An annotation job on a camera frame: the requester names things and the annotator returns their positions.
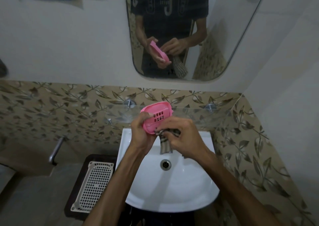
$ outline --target mirror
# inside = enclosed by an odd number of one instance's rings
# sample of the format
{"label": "mirror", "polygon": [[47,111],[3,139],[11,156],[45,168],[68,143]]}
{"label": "mirror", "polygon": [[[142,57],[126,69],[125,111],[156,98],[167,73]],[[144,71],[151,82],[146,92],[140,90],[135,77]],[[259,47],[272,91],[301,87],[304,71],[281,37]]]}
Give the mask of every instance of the mirror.
{"label": "mirror", "polygon": [[126,0],[135,69],[149,78],[217,78],[259,2]]}

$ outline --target hand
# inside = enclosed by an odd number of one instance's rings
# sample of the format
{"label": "hand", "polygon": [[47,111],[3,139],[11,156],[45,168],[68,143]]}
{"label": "hand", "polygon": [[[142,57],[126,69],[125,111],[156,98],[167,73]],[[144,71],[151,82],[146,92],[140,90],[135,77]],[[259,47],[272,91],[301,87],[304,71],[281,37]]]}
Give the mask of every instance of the hand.
{"label": "hand", "polygon": [[169,55],[176,56],[183,52],[183,50],[186,48],[187,42],[184,38],[172,38],[170,41],[166,42],[160,49]]}
{"label": "hand", "polygon": [[153,48],[150,46],[150,43],[154,41],[155,43],[158,42],[156,38],[153,36],[147,39],[147,52],[152,56],[153,60],[157,63],[158,68],[165,69],[168,65],[170,65],[172,62],[166,62],[165,59],[162,59],[157,55],[157,52],[153,50]]}
{"label": "hand", "polygon": [[151,117],[153,117],[153,114],[141,112],[131,123],[132,139],[130,146],[141,151],[144,156],[150,151],[157,137],[155,134],[146,133],[142,127],[143,122]]}
{"label": "hand", "polygon": [[170,132],[164,132],[163,135],[169,140],[171,147],[185,157],[198,161],[202,154],[208,150],[191,119],[169,117],[161,123],[156,131],[163,129],[179,129],[181,131],[179,137]]}

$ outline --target glass shelf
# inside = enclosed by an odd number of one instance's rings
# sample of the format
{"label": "glass shelf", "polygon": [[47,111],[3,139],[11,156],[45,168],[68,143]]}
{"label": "glass shelf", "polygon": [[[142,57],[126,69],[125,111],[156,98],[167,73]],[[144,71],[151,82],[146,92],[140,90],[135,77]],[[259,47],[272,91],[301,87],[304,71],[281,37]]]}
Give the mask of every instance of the glass shelf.
{"label": "glass shelf", "polygon": [[[104,122],[108,124],[131,123],[145,106],[107,105]],[[198,129],[236,128],[230,110],[173,107],[173,116],[192,119]]]}

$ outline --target pink soap dish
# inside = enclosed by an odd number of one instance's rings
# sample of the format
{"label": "pink soap dish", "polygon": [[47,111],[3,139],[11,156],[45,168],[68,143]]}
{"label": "pink soap dish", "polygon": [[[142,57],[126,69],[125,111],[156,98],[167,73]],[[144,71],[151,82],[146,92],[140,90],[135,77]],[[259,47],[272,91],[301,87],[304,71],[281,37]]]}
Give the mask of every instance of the pink soap dish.
{"label": "pink soap dish", "polygon": [[144,107],[141,112],[153,113],[152,118],[146,119],[143,129],[149,134],[155,134],[155,130],[162,121],[173,114],[172,106],[169,102],[162,101]]}
{"label": "pink soap dish", "polygon": [[168,56],[163,51],[161,51],[160,48],[158,48],[158,46],[156,45],[154,41],[150,43],[150,46],[157,52],[159,57],[164,59],[166,62],[169,62]]}

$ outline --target sink drain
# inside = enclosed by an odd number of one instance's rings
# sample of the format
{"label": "sink drain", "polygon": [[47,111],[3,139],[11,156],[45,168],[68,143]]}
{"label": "sink drain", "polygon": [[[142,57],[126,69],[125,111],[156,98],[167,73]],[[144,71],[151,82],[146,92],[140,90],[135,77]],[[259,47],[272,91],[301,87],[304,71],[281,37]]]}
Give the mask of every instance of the sink drain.
{"label": "sink drain", "polygon": [[172,167],[172,164],[171,164],[171,162],[168,159],[163,159],[160,162],[160,167],[162,168],[162,170],[167,171],[167,170],[169,170]]}

